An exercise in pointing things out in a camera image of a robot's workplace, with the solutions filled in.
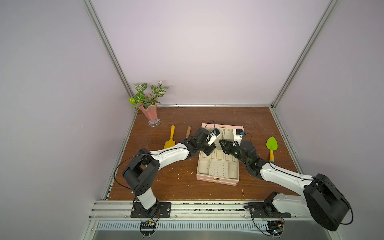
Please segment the pink jewelry box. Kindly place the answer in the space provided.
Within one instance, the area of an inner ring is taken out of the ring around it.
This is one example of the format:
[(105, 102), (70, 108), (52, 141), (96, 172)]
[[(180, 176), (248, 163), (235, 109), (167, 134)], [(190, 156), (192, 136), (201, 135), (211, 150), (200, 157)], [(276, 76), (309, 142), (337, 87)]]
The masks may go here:
[(200, 152), (197, 180), (236, 186), (239, 182), (239, 161), (222, 151), (219, 140), (233, 142), (233, 129), (244, 130), (244, 127), (207, 123), (202, 123), (202, 127), (209, 132), (218, 129), (221, 135), (215, 140), (216, 148), (209, 156), (206, 156), (204, 152)]

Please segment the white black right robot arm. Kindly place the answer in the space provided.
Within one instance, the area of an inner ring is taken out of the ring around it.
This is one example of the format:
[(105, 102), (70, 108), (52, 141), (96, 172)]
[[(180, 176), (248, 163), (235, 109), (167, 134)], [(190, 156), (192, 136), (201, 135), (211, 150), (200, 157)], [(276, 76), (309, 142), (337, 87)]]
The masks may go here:
[(274, 192), (266, 199), (279, 213), (298, 214), (311, 217), (320, 226), (336, 231), (343, 224), (347, 213), (352, 213), (351, 204), (325, 175), (302, 175), (260, 158), (252, 142), (240, 144), (219, 141), (223, 152), (243, 163), (254, 178), (278, 184), (295, 193), (287, 196)]

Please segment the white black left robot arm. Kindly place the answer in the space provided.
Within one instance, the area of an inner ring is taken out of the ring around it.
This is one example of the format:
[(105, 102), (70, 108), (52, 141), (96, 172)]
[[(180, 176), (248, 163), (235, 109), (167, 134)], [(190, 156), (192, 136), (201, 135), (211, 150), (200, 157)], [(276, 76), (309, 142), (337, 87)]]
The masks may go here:
[(158, 199), (152, 190), (158, 171), (173, 163), (188, 160), (200, 152), (211, 154), (216, 148), (215, 140), (220, 136), (218, 129), (209, 131), (200, 128), (195, 135), (170, 148), (159, 151), (140, 149), (122, 171), (127, 188), (133, 191), (142, 208), (150, 215), (158, 205)]

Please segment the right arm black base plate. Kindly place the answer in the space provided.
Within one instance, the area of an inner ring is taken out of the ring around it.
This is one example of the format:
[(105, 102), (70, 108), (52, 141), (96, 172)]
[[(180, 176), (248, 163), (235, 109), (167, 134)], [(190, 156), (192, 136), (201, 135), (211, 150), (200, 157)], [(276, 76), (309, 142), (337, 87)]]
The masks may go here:
[(273, 205), (273, 199), (279, 192), (272, 192), (263, 202), (249, 202), (244, 209), (249, 210), (252, 218), (280, 219), (291, 218), (290, 213), (281, 213)]

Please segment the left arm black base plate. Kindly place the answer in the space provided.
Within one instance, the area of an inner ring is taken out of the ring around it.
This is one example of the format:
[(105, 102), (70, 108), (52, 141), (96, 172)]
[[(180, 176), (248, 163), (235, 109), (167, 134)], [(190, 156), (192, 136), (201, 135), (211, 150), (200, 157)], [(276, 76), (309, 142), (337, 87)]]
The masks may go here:
[(172, 203), (157, 201), (148, 210), (141, 202), (135, 201), (131, 211), (131, 218), (170, 218)]

